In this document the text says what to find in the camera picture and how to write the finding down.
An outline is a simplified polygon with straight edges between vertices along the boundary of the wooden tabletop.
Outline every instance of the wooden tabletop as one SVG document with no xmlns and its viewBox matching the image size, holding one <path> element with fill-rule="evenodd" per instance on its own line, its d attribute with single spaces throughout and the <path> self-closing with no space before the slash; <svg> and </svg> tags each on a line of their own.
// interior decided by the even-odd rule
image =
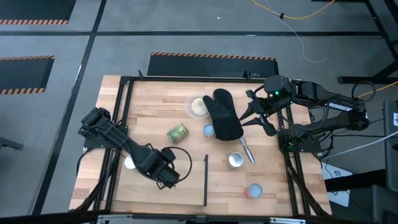
<svg viewBox="0 0 398 224">
<path fill-rule="evenodd" d="M 118 92 L 120 76 L 105 76 L 99 91 L 96 106 L 113 111 Z M 178 183 L 173 189 L 157 189 L 154 182 L 145 180 L 133 170 L 123 165 L 118 169 L 112 212 L 123 213 L 170 213 L 170 214 L 208 214 L 208 215 L 248 215 L 248 216 L 291 216 L 289 188 L 283 155 L 279 151 L 277 138 L 269 137 L 260 126 L 244 127 L 244 138 L 256 164 L 251 164 L 239 141 L 223 142 L 208 139 L 203 135 L 207 119 L 190 118 L 184 109 L 185 99 L 200 93 L 212 96 L 217 88 L 228 90 L 234 100 L 236 112 L 243 114 L 249 103 L 245 91 L 254 90 L 255 83 L 200 83 L 200 82 L 155 82 L 135 81 L 129 109 L 128 135 L 139 144 L 150 142 L 154 148 L 171 146 L 166 132 L 175 125 L 183 123 L 189 129 L 189 136 L 178 144 L 186 149 L 193 159 L 194 169 L 188 179 Z M 124 102 L 127 91 L 124 91 Z M 308 124 L 308 110 L 292 105 L 295 123 Z M 269 119 L 278 127 L 277 116 Z M 225 160 L 232 152 L 244 156 L 244 164 L 237 170 L 230 170 Z M 175 166 L 184 176 L 189 165 L 187 156 L 177 150 Z M 81 204 L 98 180 L 103 149 L 95 149 L 83 158 L 73 191 L 70 208 Z M 209 155 L 208 204 L 203 203 L 203 176 L 205 154 Z M 301 153 L 306 186 L 324 210 L 331 213 L 330 204 L 323 181 L 319 161 L 312 154 Z M 251 183 L 262 186 L 263 195 L 250 199 L 244 195 L 244 188 Z M 296 188 L 302 212 L 300 191 Z"/>
</svg>

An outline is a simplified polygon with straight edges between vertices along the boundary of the black mat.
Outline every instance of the black mat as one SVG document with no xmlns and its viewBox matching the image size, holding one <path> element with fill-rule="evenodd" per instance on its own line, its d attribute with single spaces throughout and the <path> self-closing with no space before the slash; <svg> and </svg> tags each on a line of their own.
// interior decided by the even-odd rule
<svg viewBox="0 0 398 224">
<path fill-rule="evenodd" d="M 272 57 L 153 52 L 147 75 L 241 78 L 244 71 L 251 72 L 252 78 L 279 74 Z"/>
<path fill-rule="evenodd" d="M 0 95 L 42 93 L 54 56 L 0 58 Z"/>
<path fill-rule="evenodd" d="M 0 0 L 0 24 L 67 24 L 75 0 Z"/>
</svg>

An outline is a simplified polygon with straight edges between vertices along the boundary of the white cable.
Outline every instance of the white cable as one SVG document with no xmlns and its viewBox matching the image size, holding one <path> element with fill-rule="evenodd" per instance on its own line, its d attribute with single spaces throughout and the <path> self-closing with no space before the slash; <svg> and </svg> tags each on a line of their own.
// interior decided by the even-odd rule
<svg viewBox="0 0 398 224">
<path fill-rule="evenodd" d="M 305 58 L 307 61 L 312 62 L 312 63 L 321 63 L 321 62 L 324 62 L 324 61 L 326 60 L 326 58 L 327 58 L 327 55 L 325 55 L 325 58 L 324 58 L 323 60 L 321 60 L 321 61 L 313 61 L 313 60 L 308 59 L 308 58 L 305 56 L 305 53 L 304 53 L 304 52 L 305 52 L 305 51 L 304 51 L 304 43 L 303 43 L 303 41 L 301 40 L 300 36 L 296 33 L 296 31 L 293 30 L 293 28 L 291 28 L 289 25 L 287 25 L 286 22 L 282 21 L 282 19 L 279 19 L 279 17 L 277 17 L 277 15 L 275 14 L 275 10 L 274 10 L 274 9 L 272 8 L 272 6 L 269 4 L 268 0 L 266 0 L 266 2 L 267 2 L 267 4 L 268 4 L 268 6 L 271 8 L 271 10 L 274 12 L 273 15 L 275 16 L 275 18 L 277 18 L 279 21 L 281 21 L 283 24 L 285 24 L 285 25 L 286 25 L 290 30 L 292 30 L 293 33 L 297 36 L 297 38 L 298 38 L 298 40 L 301 42 L 301 46 L 302 46 L 302 48 L 303 48 L 303 56 L 304 56 L 304 58 Z"/>
<path fill-rule="evenodd" d="M 332 158 L 332 157 L 339 156 L 339 155 L 344 154 L 344 153 L 347 153 L 347 152 L 351 152 L 351 151 L 354 151 L 354 150 L 357 150 L 357 149 L 361 149 L 361 148 L 366 147 L 366 146 L 371 146 L 371 145 L 373 145 L 373 144 L 376 144 L 376 143 L 379 143 L 379 142 L 381 142 L 381 141 L 384 141 L 384 140 L 386 140 L 387 138 L 391 138 L 391 137 L 393 137 L 393 136 L 396 135 L 396 134 L 398 134 L 398 131 L 396 131 L 396 132 L 394 132 L 394 133 L 390 134 L 389 136 L 386 136 L 386 137 L 384 137 L 384 138 L 382 138 L 382 139 L 379 139 L 379 140 L 377 140 L 377 141 L 371 142 L 371 143 L 369 143 L 369 144 L 365 144 L 365 145 L 363 145 L 363 146 L 358 146 L 358 147 L 355 147 L 355 148 L 353 148 L 353 149 L 348 149 L 347 151 L 344 151 L 344 152 L 336 153 L 336 154 L 334 154 L 334 155 L 325 157 L 324 159 L 330 159 L 330 158 Z"/>
</svg>

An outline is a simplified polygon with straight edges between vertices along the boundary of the yellow cable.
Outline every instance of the yellow cable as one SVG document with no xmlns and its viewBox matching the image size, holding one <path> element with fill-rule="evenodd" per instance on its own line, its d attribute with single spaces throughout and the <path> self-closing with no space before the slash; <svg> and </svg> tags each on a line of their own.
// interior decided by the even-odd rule
<svg viewBox="0 0 398 224">
<path fill-rule="evenodd" d="M 276 13 L 276 12 L 274 12 L 274 11 L 268 9 L 267 7 L 265 7 L 265 6 L 263 6 L 263 5 L 259 4 L 259 3 L 257 3 L 255 0 L 251 0 L 251 1 L 252 1 L 254 4 L 256 4 L 256 5 L 260 6 L 260 7 L 262 7 L 263 9 L 265 9 L 265 10 L 267 10 L 267 11 L 273 13 L 273 14 L 276 14 L 276 15 L 280 16 L 279 13 Z M 315 14 L 318 14 L 320 11 L 326 9 L 328 6 L 330 6 L 331 3 L 335 2 L 335 1 L 336 1 L 336 0 L 332 0 L 332 1 L 329 2 L 326 6 L 323 6 L 321 9 L 319 9 L 319 10 L 316 11 L 316 12 L 314 12 L 313 14 L 310 14 L 310 15 L 307 15 L 307 16 L 304 16 L 304 17 L 290 17 L 290 16 L 285 16 L 285 15 L 284 15 L 284 18 L 288 18 L 288 19 L 306 19 L 306 18 L 309 18 L 309 17 L 311 17 L 311 16 L 313 16 L 313 15 L 315 15 Z"/>
<path fill-rule="evenodd" d="M 386 85 L 385 87 L 382 87 L 382 88 L 380 88 L 380 89 L 377 89 L 376 92 L 377 92 L 377 91 L 380 91 L 380 90 L 385 90 L 386 88 L 392 87 L 392 86 L 395 85 L 395 84 L 398 84 L 398 81 L 396 81 L 396 82 L 394 82 L 394 83 L 391 83 L 390 85 Z M 371 94 L 371 93 L 373 93 L 373 91 L 364 93 L 364 94 L 359 95 L 359 96 L 357 96 L 357 97 L 359 98 L 359 97 L 362 97 L 362 96 L 369 95 L 369 94 Z"/>
</svg>

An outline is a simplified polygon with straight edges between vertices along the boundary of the black glove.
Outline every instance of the black glove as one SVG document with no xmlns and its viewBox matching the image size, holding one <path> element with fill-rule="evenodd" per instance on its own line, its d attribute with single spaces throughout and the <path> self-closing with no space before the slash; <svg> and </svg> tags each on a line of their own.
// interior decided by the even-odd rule
<svg viewBox="0 0 398 224">
<path fill-rule="evenodd" d="M 239 139 L 243 136 L 243 128 L 236 116 L 231 94 L 224 89 L 217 89 L 213 96 L 214 101 L 209 96 L 204 96 L 203 101 L 213 120 L 216 138 L 222 141 Z"/>
</svg>

